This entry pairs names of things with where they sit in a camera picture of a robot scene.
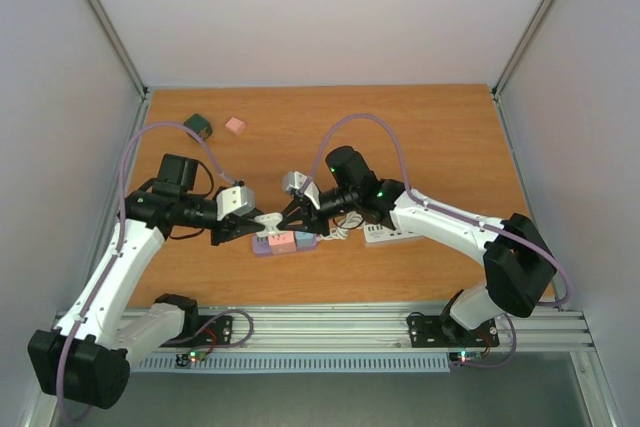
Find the purple power strip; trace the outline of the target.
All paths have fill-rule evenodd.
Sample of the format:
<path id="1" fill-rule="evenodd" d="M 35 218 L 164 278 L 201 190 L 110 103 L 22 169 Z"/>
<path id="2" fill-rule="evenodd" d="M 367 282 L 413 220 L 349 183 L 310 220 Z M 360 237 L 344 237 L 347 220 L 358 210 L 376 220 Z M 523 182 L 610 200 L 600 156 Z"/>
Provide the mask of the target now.
<path id="1" fill-rule="evenodd" d="M 256 256 L 267 257 L 311 251 L 316 248 L 317 243 L 315 234 L 284 232 L 264 237 L 254 235 L 251 247 Z"/>

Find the green cube plug adapter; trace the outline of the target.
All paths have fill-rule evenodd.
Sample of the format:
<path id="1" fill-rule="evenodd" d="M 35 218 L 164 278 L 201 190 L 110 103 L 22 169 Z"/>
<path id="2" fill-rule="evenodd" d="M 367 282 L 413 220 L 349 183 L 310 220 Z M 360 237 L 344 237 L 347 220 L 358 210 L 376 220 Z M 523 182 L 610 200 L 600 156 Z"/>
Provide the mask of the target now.
<path id="1" fill-rule="evenodd" d="M 183 125 L 195 132 L 203 140 L 208 139 L 213 134 L 213 128 L 210 121 L 198 113 L 188 117 L 183 122 Z"/>

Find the pink charger plug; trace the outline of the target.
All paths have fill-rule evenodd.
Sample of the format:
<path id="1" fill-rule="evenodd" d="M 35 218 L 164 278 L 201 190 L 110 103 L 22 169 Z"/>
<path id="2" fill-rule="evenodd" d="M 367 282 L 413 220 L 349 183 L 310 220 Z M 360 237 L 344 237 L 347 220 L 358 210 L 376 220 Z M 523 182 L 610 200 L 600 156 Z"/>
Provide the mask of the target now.
<path id="1" fill-rule="evenodd" d="M 237 117 L 231 117 L 225 123 L 225 128 L 234 135 L 241 135 L 246 128 L 246 123 Z"/>

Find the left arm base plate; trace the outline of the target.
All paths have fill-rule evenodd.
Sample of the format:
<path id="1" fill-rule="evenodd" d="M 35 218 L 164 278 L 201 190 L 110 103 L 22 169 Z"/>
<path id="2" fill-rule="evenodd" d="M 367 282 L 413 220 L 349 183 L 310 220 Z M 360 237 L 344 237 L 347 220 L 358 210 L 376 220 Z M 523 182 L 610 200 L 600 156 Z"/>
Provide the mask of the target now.
<path id="1" fill-rule="evenodd" d="M 231 315 L 200 315 L 179 337 L 162 344 L 163 348 L 208 348 L 231 344 L 234 319 Z"/>

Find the pink cube socket adapter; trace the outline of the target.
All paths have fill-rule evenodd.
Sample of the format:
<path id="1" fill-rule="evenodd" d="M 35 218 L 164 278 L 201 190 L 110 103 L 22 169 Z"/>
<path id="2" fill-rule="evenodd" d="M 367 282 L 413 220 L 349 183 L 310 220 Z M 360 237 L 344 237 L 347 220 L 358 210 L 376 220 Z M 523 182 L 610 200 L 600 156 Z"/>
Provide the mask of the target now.
<path id="1" fill-rule="evenodd" d="M 297 250 L 294 233 L 291 231 L 268 236 L 268 245 L 273 255 L 292 253 Z"/>

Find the white travel adapter plug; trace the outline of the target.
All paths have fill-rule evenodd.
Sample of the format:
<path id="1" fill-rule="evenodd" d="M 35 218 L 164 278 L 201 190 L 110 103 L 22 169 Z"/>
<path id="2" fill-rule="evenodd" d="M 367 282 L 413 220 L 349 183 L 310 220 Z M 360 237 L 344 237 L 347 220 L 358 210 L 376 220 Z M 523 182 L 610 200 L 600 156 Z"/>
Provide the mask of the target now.
<path id="1" fill-rule="evenodd" d="M 256 216 L 253 221 L 259 224 L 262 229 L 256 233 L 258 237 L 268 237 L 270 235 L 278 235 L 281 230 L 278 225 L 282 222 L 283 216 L 281 213 L 269 213 Z"/>

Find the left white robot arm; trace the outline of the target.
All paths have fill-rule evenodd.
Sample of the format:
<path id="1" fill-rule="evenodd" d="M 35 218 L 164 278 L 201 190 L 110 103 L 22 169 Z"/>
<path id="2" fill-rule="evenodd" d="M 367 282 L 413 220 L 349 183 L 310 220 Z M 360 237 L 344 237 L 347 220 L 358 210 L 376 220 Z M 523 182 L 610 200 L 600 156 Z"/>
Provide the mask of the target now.
<path id="1" fill-rule="evenodd" d="M 158 173 L 124 200 L 109 245 L 72 307 L 50 330 L 30 338 L 28 356 L 43 393 L 108 409 L 122 396 L 133 367 L 161 347 L 191 347 L 199 361 L 230 346 L 230 312 L 205 317 L 196 300 L 163 294 L 137 320 L 121 318 L 138 281 L 176 227 L 211 234 L 219 245 L 262 226 L 243 182 L 193 191 L 199 160 L 167 154 Z"/>

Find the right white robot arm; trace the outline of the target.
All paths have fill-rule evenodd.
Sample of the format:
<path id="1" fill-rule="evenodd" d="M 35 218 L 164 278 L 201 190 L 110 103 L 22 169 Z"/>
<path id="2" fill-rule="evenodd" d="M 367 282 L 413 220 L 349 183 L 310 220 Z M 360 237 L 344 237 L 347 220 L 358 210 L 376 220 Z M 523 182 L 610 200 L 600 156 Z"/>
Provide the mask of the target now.
<path id="1" fill-rule="evenodd" d="M 325 159 L 335 187 L 321 191 L 296 171 L 283 179 L 292 200 L 283 210 L 281 230 L 326 235 L 333 218 L 351 212 L 369 224 L 418 234 L 450 247 L 480 264 L 484 280 L 456 293 L 438 320 L 442 334 L 463 343 L 484 322 L 502 314 L 529 317 L 557 269 L 533 222 L 474 215 L 428 198 L 394 179 L 380 179 L 350 146 Z"/>

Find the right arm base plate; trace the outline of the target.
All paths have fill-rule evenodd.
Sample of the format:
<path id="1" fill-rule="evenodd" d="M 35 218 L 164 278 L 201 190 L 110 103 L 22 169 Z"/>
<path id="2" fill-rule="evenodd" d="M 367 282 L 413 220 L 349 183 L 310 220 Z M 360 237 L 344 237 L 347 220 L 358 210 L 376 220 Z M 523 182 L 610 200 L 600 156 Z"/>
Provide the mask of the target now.
<path id="1" fill-rule="evenodd" d="M 493 319 L 475 330 L 466 330 L 453 321 L 442 322 L 439 315 L 412 312 L 406 317 L 413 348 L 486 348 L 500 345 Z"/>

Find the white power strip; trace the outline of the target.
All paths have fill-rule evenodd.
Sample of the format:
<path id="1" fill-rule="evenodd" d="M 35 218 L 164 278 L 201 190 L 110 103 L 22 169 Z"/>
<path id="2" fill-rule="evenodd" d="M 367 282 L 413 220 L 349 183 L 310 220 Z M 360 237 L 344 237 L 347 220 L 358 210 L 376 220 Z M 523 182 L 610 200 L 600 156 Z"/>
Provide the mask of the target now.
<path id="1" fill-rule="evenodd" d="M 420 234 L 392 230 L 382 225 L 365 224 L 363 229 L 365 245 L 368 247 L 396 244 L 422 239 Z"/>

